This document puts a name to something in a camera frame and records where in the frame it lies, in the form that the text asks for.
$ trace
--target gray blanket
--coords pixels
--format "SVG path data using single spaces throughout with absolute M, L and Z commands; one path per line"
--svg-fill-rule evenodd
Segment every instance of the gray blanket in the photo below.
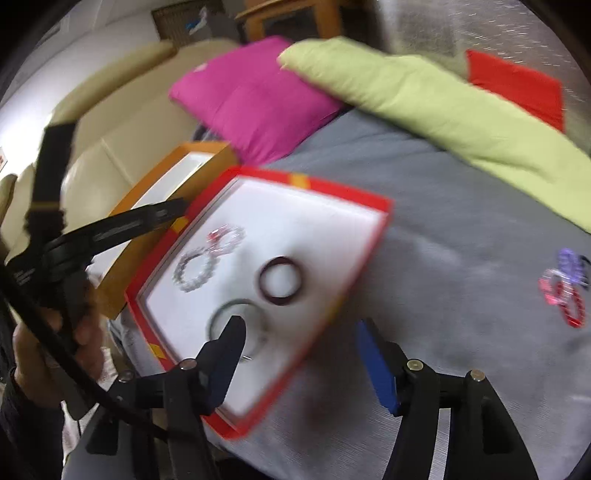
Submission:
M 246 439 L 216 441 L 278 479 L 381 479 L 400 421 L 378 404 L 355 349 L 355 322 L 372 317 L 407 356 L 438 372 L 483 370 L 540 479 L 566 477 L 591 441 L 591 333 L 567 326 L 537 280 L 562 247 L 591 254 L 591 237 L 359 111 L 270 168 L 391 197 L 394 215 L 340 315 L 264 421 Z M 159 371 L 127 312 L 119 322 L 138 369 Z M 433 479 L 443 477 L 448 430 L 442 411 Z

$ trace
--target person's arm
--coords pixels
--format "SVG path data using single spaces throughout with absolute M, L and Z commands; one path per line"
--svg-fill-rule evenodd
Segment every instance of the person's arm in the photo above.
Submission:
M 32 478 L 61 478 L 63 426 L 61 408 L 41 408 L 34 404 L 11 374 L 0 407 L 0 427 L 22 463 L 21 468 L 29 470 Z
M 103 368 L 102 330 L 96 303 L 90 299 L 90 313 L 80 321 L 74 338 L 80 345 L 76 360 L 86 372 L 98 379 Z M 42 309 L 47 323 L 61 328 L 61 317 Z M 0 407 L 0 427 L 15 449 L 15 457 L 35 479 L 60 479 L 63 450 L 61 431 L 64 416 L 63 395 L 53 382 L 45 364 L 45 355 L 37 338 L 20 323 L 15 330 L 16 369 L 11 374 Z

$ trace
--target red pillow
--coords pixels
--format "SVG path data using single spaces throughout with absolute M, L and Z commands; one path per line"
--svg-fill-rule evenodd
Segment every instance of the red pillow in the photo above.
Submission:
M 476 50 L 466 50 L 470 83 L 497 93 L 564 132 L 562 84 L 552 77 Z

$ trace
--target pink pillow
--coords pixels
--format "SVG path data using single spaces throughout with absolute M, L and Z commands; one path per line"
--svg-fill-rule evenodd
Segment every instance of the pink pillow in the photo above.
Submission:
M 230 142 L 246 165 L 289 155 L 342 103 L 282 70 L 281 37 L 231 51 L 197 67 L 170 89 L 169 97 Z

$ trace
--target dark ring bracelet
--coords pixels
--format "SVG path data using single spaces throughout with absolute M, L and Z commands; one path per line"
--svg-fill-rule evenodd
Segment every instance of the dark ring bracelet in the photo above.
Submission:
M 289 294 L 286 297 L 275 297 L 273 295 L 271 295 L 269 293 L 269 291 L 264 287 L 263 285 L 263 277 L 265 276 L 265 274 L 272 269 L 273 267 L 276 267 L 278 265 L 290 265 L 291 267 L 294 268 L 295 272 L 297 273 L 300 283 L 297 286 L 297 288 L 295 289 L 295 291 L 291 294 Z M 291 258 L 289 257 L 275 257 L 272 260 L 270 260 L 261 270 L 261 272 L 259 273 L 258 276 L 258 287 L 259 290 L 261 292 L 261 295 L 263 296 L 263 298 L 272 303 L 273 305 L 277 305 L 280 307 L 283 307 L 285 305 L 290 304 L 292 301 L 294 301 L 296 299 L 296 297 L 301 293 L 301 291 L 304 288 L 304 273 L 302 268 L 296 263 L 294 262 Z

